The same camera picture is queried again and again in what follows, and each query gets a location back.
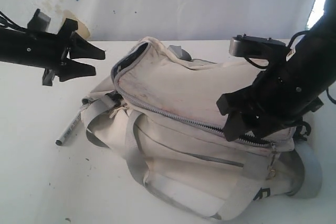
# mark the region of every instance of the white surface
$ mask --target white surface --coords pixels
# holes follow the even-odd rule
[[[57,32],[70,10],[91,40],[230,39],[236,34],[289,38],[304,30],[314,0],[0,0],[0,9],[25,26],[36,8]]]
[[[166,42],[193,58],[237,60],[228,41]],[[107,51],[96,77],[42,87],[42,70],[0,62],[0,223],[207,223],[147,193],[111,150],[89,143],[80,124],[66,146],[55,139],[76,115],[81,98],[110,72],[135,42],[96,42]],[[336,96],[336,88],[330,92]],[[253,202],[228,223],[334,223],[336,217],[336,106],[315,113],[312,146],[324,181],[316,199],[275,196]]]

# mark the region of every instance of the backpack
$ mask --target backpack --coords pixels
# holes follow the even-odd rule
[[[151,194],[203,218],[230,220],[273,195],[315,197],[321,167],[303,137],[293,139],[302,136],[295,127],[263,139],[223,135],[216,101],[259,71],[245,61],[191,60],[146,37],[82,100],[87,138],[124,158]]]

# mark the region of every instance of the marker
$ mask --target marker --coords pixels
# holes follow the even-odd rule
[[[62,146],[63,143],[69,138],[71,135],[72,131],[74,130],[75,126],[78,124],[80,121],[80,112],[77,113],[76,117],[71,121],[69,126],[64,130],[62,136],[56,140],[56,145]]]

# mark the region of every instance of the white bag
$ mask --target white bag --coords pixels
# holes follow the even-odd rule
[[[230,220],[271,195],[315,197],[321,167],[306,142],[293,141],[295,128],[234,142],[221,132],[226,117],[216,101],[259,71],[247,62],[181,60],[144,38],[83,99],[87,137],[122,156],[150,193],[201,217]]]

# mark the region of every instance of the white table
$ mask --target white table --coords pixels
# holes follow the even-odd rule
[[[167,41],[193,58],[237,60],[228,41]],[[105,61],[85,60],[97,76],[41,86],[42,70],[0,64],[0,223],[208,223],[156,199],[138,185],[124,160],[86,140],[82,124],[65,146],[55,140],[75,116],[80,100],[135,44],[94,42]],[[336,96],[336,88],[331,88]],[[315,113],[311,144],[323,169],[323,186],[311,200],[276,196],[253,202],[228,223],[334,223],[336,216],[336,106]]]

